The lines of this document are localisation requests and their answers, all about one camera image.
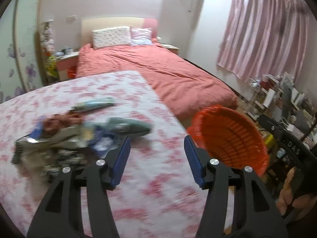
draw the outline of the pink striped curtain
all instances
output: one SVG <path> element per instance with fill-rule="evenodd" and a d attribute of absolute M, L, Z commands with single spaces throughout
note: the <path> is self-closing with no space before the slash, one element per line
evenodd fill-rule
<path fill-rule="evenodd" d="M 299 76 L 309 15 L 299 0 L 232 0 L 217 64 L 247 81 L 288 72 Z"/>

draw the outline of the headboard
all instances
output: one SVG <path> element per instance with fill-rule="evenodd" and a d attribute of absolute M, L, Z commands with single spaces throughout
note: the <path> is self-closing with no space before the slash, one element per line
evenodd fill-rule
<path fill-rule="evenodd" d="M 112 28 L 120 26 L 129 26 L 134 28 L 152 28 L 152 37 L 157 36 L 158 22 L 156 19 L 134 18 L 134 17 L 108 17 L 87 19 L 81 21 L 81 45 L 92 43 L 93 30 L 102 28 Z"/>

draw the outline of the silver bolt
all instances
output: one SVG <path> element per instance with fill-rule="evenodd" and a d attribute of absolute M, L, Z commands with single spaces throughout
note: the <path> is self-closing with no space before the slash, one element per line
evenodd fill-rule
<path fill-rule="evenodd" d="M 210 159 L 210 163 L 214 166 L 218 165 L 219 164 L 219 160 L 216 159 L 216 158 L 213 158 L 213 159 Z"/>
<path fill-rule="evenodd" d="M 98 166 L 103 166 L 106 163 L 106 161 L 104 161 L 103 159 L 99 159 L 96 161 L 96 165 Z"/>
<path fill-rule="evenodd" d="M 63 168 L 62 171 L 63 171 L 64 174 L 67 174 L 67 173 L 70 172 L 70 167 L 69 167 L 69 166 L 66 166 L 66 167 Z"/>
<path fill-rule="evenodd" d="M 244 170 L 248 173 L 251 173 L 253 171 L 253 168 L 251 166 L 245 166 Z"/>

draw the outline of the floral tablecloth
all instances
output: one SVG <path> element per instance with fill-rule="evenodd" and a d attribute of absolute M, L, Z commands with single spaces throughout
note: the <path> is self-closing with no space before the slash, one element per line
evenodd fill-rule
<path fill-rule="evenodd" d="M 62 113 L 77 102 L 114 97 L 116 106 L 85 117 L 105 122 L 124 117 L 153 124 L 151 134 L 132 141 L 121 184 L 109 191 L 121 238 L 194 237 L 207 191 L 194 182 L 184 149 L 185 129 L 135 71 L 93 75 L 43 87 L 0 105 L 0 202 L 27 233 L 47 186 L 23 166 L 11 164 L 14 141 L 28 134 L 41 116 Z M 82 189 L 84 230 L 91 236 L 87 193 Z M 233 211 L 229 193 L 228 212 Z"/>

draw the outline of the orange plastic basket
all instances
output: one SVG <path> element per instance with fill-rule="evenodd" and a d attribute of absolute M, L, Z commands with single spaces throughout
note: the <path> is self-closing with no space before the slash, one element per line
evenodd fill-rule
<path fill-rule="evenodd" d="M 238 112 L 212 106 L 197 113 L 187 129 L 197 146 L 232 168 L 251 166 L 263 176 L 268 154 L 261 134 L 253 123 Z"/>

